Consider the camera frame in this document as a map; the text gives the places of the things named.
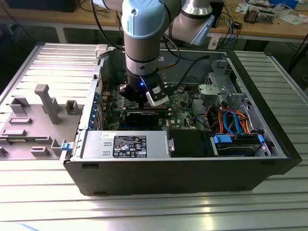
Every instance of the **circuit board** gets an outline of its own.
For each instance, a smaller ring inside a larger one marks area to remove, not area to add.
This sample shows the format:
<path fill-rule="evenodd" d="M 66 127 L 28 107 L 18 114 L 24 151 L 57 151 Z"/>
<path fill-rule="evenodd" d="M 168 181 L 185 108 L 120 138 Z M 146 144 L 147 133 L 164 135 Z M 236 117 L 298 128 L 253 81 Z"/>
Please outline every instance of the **circuit board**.
<path fill-rule="evenodd" d="M 105 100 L 104 130 L 197 129 L 191 114 L 189 91 L 170 96 L 167 103 L 156 108 L 146 103 L 144 108 L 140 109 L 138 103 L 127 100 L 116 90 L 110 92 Z M 158 114 L 158 124 L 151 127 L 128 125 L 126 115 L 129 112 Z"/>

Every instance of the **floor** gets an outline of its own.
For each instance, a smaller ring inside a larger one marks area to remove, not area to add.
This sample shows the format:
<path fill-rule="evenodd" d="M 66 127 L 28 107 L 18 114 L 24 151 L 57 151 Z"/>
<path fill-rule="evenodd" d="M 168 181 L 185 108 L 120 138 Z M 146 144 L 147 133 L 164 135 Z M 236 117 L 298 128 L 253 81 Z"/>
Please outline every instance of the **floor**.
<path fill-rule="evenodd" d="M 35 38 L 37 42 L 58 42 L 56 32 L 53 28 L 25 26 L 25 29 L 32 35 L 32 37 Z M 28 55 L 27 51 L 31 51 L 35 45 L 35 43 L 19 26 L 14 26 L 13 32 L 14 35 L 11 37 L 0 37 L 0 92 L 3 91 L 20 65 L 26 59 Z M 106 43 L 96 30 L 66 29 L 65 32 L 69 43 Z M 121 42 L 121 37 L 117 31 L 108 31 L 107 35 L 113 42 Z M 209 38 L 203 46 L 199 48 L 206 49 L 208 42 Z M 239 39 L 236 44 L 231 44 L 229 49 L 243 50 L 245 42 L 245 40 Z M 295 53 L 295 51 L 290 49 L 284 42 L 270 42 L 265 48 L 265 51 L 271 53 L 284 68 L 288 67 L 289 62 Z M 308 57 L 306 56 L 291 73 L 291 76 L 303 90 L 308 87 L 308 83 L 305 83 L 302 79 L 303 76 L 308 76 L 307 63 Z"/>

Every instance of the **robotic arm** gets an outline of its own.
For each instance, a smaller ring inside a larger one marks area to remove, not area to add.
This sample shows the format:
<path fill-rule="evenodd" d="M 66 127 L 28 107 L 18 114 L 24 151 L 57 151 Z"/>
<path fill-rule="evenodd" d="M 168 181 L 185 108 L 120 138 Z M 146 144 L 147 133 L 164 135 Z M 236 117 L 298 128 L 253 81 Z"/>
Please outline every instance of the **robotic arm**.
<path fill-rule="evenodd" d="M 104 8 L 122 12 L 128 82 L 120 93 L 140 107 L 168 101 L 157 71 L 160 39 L 164 33 L 201 45 L 214 21 L 209 0 L 93 0 Z"/>

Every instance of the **power supply label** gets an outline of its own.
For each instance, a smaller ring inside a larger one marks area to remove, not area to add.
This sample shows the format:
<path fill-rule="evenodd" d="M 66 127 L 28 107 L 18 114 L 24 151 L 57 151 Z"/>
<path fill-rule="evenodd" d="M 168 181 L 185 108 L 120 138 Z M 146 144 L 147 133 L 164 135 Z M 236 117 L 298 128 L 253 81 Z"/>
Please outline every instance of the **power supply label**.
<path fill-rule="evenodd" d="M 114 158 L 147 157 L 146 136 L 115 136 Z"/>

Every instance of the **blue cable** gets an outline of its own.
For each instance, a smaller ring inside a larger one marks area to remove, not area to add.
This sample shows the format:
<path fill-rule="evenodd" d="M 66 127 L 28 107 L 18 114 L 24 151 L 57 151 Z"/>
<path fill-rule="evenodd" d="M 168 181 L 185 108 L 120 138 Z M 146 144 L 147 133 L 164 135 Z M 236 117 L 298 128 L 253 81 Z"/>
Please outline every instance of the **blue cable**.
<path fill-rule="evenodd" d="M 227 20 L 227 19 L 224 19 L 224 20 L 229 24 L 229 28 L 230 28 L 230 37 L 229 37 L 229 40 L 228 40 L 228 43 L 227 43 L 227 46 L 226 46 L 226 49 L 225 49 L 225 50 L 227 50 L 229 45 L 230 45 L 231 37 L 232 37 L 232 34 L 233 34 L 233 29 L 232 29 L 230 21 Z"/>
<path fill-rule="evenodd" d="M 225 127 L 225 129 L 226 129 L 228 132 L 230 132 L 230 133 L 234 136 L 234 132 L 231 131 L 231 130 L 228 128 L 228 125 L 227 125 L 227 115 L 228 115 L 229 113 L 232 113 L 233 116 L 234 116 L 234 123 L 235 123 L 235 127 L 236 127 L 237 132 L 238 132 L 239 134 L 243 134 L 243 130 L 242 130 L 241 126 L 239 125 L 239 119 L 238 119 L 236 113 L 233 112 L 233 111 L 226 111 L 226 113 L 223 115 L 223 126 Z"/>

